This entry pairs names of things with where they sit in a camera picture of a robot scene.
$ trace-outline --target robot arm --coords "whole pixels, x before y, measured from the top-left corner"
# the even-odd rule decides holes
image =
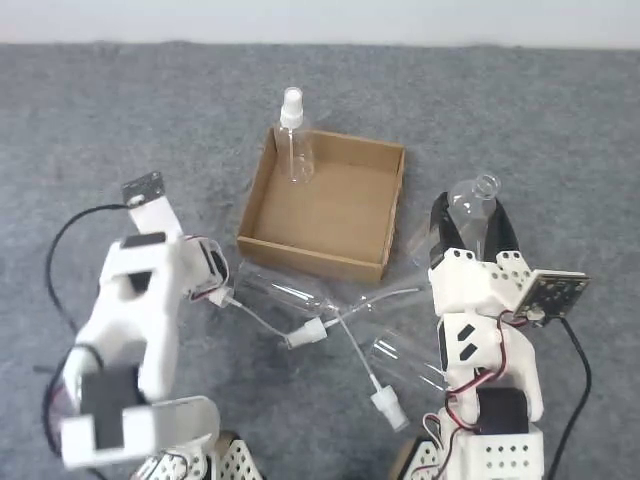
[[[488,222],[483,259],[465,248],[446,193],[433,206],[430,244],[429,279],[449,385],[438,414],[446,449],[438,478],[540,479],[543,437],[534,423],[543,402],[535,352],[504,318],[542,325],[564,317],[589,278],[532,271],[500,202]]]
[[[140,458],[200,438],[215,441],[219,432],[209,399],[162,400],[174,380],[180,302],[225,288],[226,260],[215,242],[182,233],[158,172],[125,185],[123,193],[140,233],[109,248],[91,317],[76,338],[85,348],[72,349],[64,366],[65,388],[80,411],[61,425],[68,468]],[[132,342],[145,344],[142,363],[115,366]]]

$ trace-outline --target spray nozzle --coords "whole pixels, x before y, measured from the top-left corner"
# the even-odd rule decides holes
[[[284,91],[284,102],[280,110],[280,123],[285,128],[298,128],[302,125],[304,111],[302,108],[302,90],[289,87]]]

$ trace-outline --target red wire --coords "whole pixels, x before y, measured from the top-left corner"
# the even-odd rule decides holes
[[[458,425],[458,427],[464,430],[474,431],[474,427],[467,425],[458,417],[458,415],[451,409],[449,405],[449,401],[452,398],[455,398],[457,395],[460,395],[461,393],[464,393],[471,388],[478,387],[485,382],[493,382],[501,378],[502,375],[504,375],[504,372],[507,369],[507,349],[504,344],[504,332],[502,331],[502,321],[503,321],[502,317],[506,313],[511,313],[511,311],[504,310],[503,312],[500,313],[500,315],[498,315],[498,318],[496,320],[498,332],[500,333],[500,356],[501,356],[500,367],[498,368],[498,370],[496,372],[493,372],[491,370],[486,370],[482,372],[480,375],[478,375],[477,377],[475,377],[473,380],[462,385],[461,387],[458,387],[454,390],[448,390],[446,393],[445,403],[444,403],[445,410],[447,414],[451,417],[451,419]]]

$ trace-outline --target cardboard box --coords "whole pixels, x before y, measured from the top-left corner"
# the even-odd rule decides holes
[[[278,168],[269,130],[238,248],[266,266],[378,282],[393,241],[404,147],[321,131],[312,141],[315,175],[293,184]]]

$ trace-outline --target transparent bottle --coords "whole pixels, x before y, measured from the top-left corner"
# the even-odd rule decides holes
[[[302,91],[290,87],[284,92],[280,121],[275,126],[278,165],[293,183],[307,183],[315,167],[311,147],[311,129],[304,117]]]
[[[238,268],[234,290],[254,301],[288,307],[303,318],[319,317],[333,309],[329,296],[315,279],[288,275],[246,261]]]
[[[449,214],[467,249],[483,258],[489,217],[496,209],[500,180],[483,173],[473,180],[463,180],[449,190]]]
[[[373,342],[367,360],[381,375],[390,375],[390,383],[399,381],[439,400],[446,388],[439,352],[435,341],[422,345],[387,330]]]

